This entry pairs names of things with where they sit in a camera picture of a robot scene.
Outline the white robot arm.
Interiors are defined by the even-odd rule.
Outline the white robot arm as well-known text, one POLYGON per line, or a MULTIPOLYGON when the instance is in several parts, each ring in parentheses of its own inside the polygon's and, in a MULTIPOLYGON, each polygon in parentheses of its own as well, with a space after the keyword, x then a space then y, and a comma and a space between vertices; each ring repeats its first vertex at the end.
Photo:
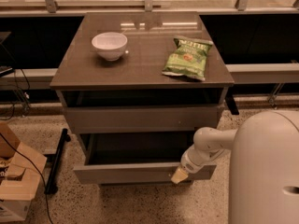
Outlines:
POLYGON ((197 130, 171 181, 187 179, 227 150, 228 223, 299 224, 299 112, 264 111, 235 130, 197 130))

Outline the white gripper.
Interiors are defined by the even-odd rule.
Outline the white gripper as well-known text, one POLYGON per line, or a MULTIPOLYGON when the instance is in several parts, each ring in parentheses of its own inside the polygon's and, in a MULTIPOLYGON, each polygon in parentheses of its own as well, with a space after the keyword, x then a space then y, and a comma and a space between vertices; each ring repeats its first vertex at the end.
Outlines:
POLYGON ((171 181, 178 184, 188 178, 189 174, 195 174, 203 168, 205 164, 214 161, 218 152, 208 152, 196 149, 195 145, 190 146, 182 155, 180 166, 173 173, 171 181))

